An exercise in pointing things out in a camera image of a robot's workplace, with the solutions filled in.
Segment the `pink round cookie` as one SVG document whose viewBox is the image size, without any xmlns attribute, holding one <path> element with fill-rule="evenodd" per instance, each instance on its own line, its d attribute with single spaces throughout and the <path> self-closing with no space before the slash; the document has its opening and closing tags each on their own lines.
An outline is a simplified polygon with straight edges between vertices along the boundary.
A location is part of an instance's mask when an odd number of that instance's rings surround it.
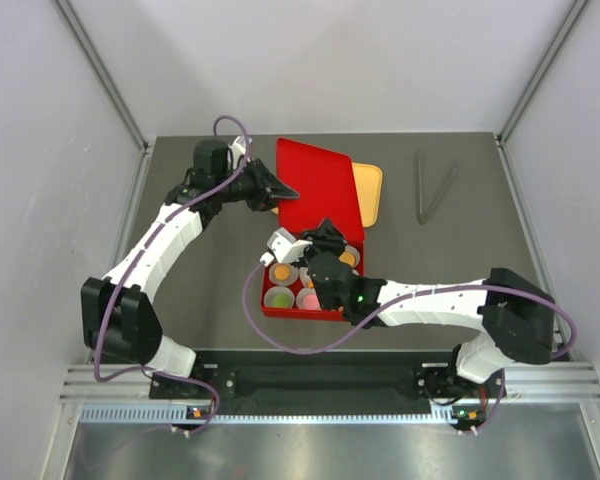
<svg viewBox="0 0 600 480">
<path fill-rule="evenodd" d="M 304 297 L 303 306 L 307 310 L 319 310 L 320 302 L 315 294 L 310 294 Z"/>
</svg>

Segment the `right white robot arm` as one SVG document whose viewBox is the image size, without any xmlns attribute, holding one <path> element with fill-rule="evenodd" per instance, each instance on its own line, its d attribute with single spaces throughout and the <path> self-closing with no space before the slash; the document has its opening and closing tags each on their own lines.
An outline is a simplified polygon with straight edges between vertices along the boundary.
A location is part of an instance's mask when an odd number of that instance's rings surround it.
<svg viewBox="0 0 600 480">
<path fill-rule="evenodd" d="M 305 268 L 318 303 L 353 326 L 463 327 L 474 339 L 457 346 L 446 380 L 467 396 L 513 363 L 545 365 L 552 359 L 553 298 L 507 268 L 456 285 L 406 284 L 356 273 L 341 261 L 348 243 L 330 220 L 294 236 L 274 231 L 260 261 Z"/>
</svg>

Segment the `orange plastic tray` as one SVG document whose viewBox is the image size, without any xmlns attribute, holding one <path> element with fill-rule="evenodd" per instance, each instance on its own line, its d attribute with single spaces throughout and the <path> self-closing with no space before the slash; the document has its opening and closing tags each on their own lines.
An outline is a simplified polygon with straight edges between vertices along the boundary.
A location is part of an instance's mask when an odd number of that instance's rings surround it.
<svg viewBox="0 0 600 480">
<path fill-rule="evenodd" d="M 363 228 L 375 224 L 378 217 L 383 174 L 379 167 L 352 162 Z"/>
</svg>

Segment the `red compartment box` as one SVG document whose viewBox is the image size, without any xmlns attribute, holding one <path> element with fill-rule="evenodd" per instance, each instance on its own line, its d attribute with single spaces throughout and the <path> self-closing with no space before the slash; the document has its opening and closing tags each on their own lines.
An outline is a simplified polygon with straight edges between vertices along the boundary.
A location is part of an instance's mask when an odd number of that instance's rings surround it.
<svg viewBox="0 0 600 480">
<path fill-rule="evenodd" d="M 268 253 L 272 257 L 271 261 L 267 261 L 265 265 L 265 272 L 263 274 L 262 280 L 262 292 L 260 299 L 260 307 L 262 313 L 266 317 L 277 317 L 284 319 L 299 319 L 299 320 L 315 320 L 315 321 L 332 321 L 332 322 L 343 322 L 344 317 L 342 314 L 342 308 L 338 307 L 335 310 L 328 310 L 326 307 L 323 307 L 321 304 L 321 309 L 319 311 L 307 311 L 301 310 L 296 306 L 296 296 L 298 292 L 303 289 L 303 285 L 301 283 L 300 278 L 289 286 L 295 295 L 295 304 L 290 309 L 277 309 L 277 308 L 266 308 L 263 305 L 264 294 L 270 288 L 276 286 L 269 280 L 269 268 L 275 263 L 287 263 L 291 264 L 295 267 L 307 267 L 307 264 L 303 262 L 301 253 L 301 247 L 307 247 L 308 241 L 306 240 L 298 240 L 292 234 L 287 232 L 284 229 L 279 229 L 274 232 L 270 239 L 267 241 Z M 308 269 L 308 274 L 310 276 L 311 281 L 314 284 L 314 290 L 317 293 L 314 275 L 310 273 Z"/>
</svg>

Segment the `grey metal tongs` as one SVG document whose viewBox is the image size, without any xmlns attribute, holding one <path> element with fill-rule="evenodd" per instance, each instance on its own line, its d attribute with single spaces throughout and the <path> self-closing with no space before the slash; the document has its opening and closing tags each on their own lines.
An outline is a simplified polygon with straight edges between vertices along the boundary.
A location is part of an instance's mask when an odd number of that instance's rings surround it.
<svg viewBox="0 0 600 480">
<path fill-rule="evenodd" d="M 447 191 L 451 187 L 453 181 L 458 173 L 458 162 L 454 160 L 451 166 L 440 184 L 435 196 L 431 200 L 430 204 L 426 206 L 424 204 L 424 182 L 423 182 L 423 167 L 424 157 L 421 152 L 418 151 L 414 156 L 414 167 L 415 167 L 415 178 L 416 178 L 416 220 L 419 225 L 424 226 L 434 215 L 440 203 L 444 199 Z"/>
</svg>

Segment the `orange round cookie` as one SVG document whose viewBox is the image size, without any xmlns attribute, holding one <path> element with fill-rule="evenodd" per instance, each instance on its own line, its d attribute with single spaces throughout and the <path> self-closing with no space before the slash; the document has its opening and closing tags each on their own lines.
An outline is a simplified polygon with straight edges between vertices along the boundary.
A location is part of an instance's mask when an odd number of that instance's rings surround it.
<svg viewBox="0 0 600 480">
<path fill-rule="evenodd" d="M 356 258 L 353 254 L 349 253 L 349 252 L 344 252 L 341 256 L 340 256 L 340 260 L 343 263 L 346 263 L 350 266 L 354 266 L 356 263 Z"/>
</svg>

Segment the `white paper cup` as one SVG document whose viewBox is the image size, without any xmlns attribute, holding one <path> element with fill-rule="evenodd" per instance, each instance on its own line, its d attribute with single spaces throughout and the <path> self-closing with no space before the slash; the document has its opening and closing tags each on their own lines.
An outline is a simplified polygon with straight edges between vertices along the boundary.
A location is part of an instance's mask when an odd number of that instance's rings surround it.
<svg viewBox="0 0 600 480">
<path fill-rule="evenodd" d="M 361 254 L 359 253 L 359 251 L 355 247 L 353 247 L 352 245 L 347 244 L 345 246 L 345 249 L 344 249 L 343 253 L 344 252 L 349 252 L 349 253 L 351 253 L 351 254 L 353 254 L 355 256 L 355 258 L 356 258 L 355 265 L 354 266 L 350 266 L 349 265 L 349 266 L 352 267 L 352 268 L 356 268 L 360 264 L 360 261 L 361 261 Z"/>
<path fill-rule="evenodd" d="M 293 291 L 291 289 L 289 289 L 288 287 L 274 286 L 274 287 L 270 288 L 269 290 L 267 290 L 266 293 L 264 294 L 263 305 L 266 308 L 274 308 L 271 304 L 271 300 L 276 294 L 285 294 L 293 301 L 292 305 L 286 309 L 290 309 L 294 306 L 295 295 L 294 295 Z"/>
<path fill-rule="evenodd" d="M 316 291 L 313 288 L 303 288 L 301 289 L 296 296 L 296 306 L 301 310 L 307 310 L 303 306 L 303 299 L 305 296 L 315 294 L 317 296 Z"/>
<path fill-rule="evenodd" d="M 308 274 L 308 268 L 307 267 L 300 267 L 299 268 L 299 278 L 301 280 L 301 283 L 302 283 L 303 287 L 304 288 L 308 288 L 307 287 L 307 283 L 309 281 L 311 281 L 311 279 L 310 279 L 310 276 Z"/>
<path fill-rule="evenodd" d="M 298 268 L 291 264 L 275 263 L 269 268 L 269 280 L 276 286 L 289 287 L 298 278 Z"/>
</svg>

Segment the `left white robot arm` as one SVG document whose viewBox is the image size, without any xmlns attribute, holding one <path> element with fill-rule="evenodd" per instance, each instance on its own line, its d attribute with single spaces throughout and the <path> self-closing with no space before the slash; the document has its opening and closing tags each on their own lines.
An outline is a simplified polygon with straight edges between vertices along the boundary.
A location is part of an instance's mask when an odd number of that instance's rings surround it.
<svg viewBox="0 0 600 480">
<path fill-rule="evenodd" d="M 83 338 L 95 355 L 172 375 L 172 384 L 185 396 L 204 390 L 207 374 L 195 365 L 195 352 L 164 334 L 153 300 L 176 260 L 224 205 L 243 202 L 262 212 L 298 199 L 295 190 L 246 153 L 242 137 L 232 143 L 199 141 L 183 182 L 168 193 L 146 233 L 103 278 L 85 281 Z"/>
</svg>

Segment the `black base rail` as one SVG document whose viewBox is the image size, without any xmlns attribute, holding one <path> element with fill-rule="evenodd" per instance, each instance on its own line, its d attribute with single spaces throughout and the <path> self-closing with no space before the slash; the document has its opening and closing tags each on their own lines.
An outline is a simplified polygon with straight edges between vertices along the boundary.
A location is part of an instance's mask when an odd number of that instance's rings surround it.
<svg viewBox="0 0 600 480">
<path fill-rule="evenodd" d="M 194 377 L 215 388 L 222 415 L 424 414 L 433 399 L 493 399 L 497 379 L 451 377 L 448 351 L 203 350 Z"/>
</svg>

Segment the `red box lid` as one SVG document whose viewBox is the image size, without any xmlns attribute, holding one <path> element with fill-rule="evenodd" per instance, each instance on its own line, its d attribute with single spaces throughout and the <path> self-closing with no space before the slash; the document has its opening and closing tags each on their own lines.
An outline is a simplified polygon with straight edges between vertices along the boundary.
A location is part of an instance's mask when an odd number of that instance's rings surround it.
<svg viewBox="0 0 600 480">
<path fill-rule="evenodd" d="M 299 197 L 279 204 L 279 223 L 292 233 L 317 228 L 330 219 L 355 245 L 365 240 L 350 157 L 280 138 L 276 142 L 278 178 Z"/>
</svg>

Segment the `green round cookie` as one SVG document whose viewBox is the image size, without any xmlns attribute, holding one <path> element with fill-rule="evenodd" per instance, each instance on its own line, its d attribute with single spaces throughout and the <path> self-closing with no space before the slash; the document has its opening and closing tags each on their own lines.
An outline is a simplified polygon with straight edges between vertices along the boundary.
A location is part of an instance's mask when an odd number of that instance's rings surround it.
<svg viewBox="0 0 600 480">
<path fill-rule="evenodd" d="M 292 305 L 293 301 L 285 294 L 276 294 L 272 300 L 271 304 L 274 308 L 286 309 Z"/>
</svg>

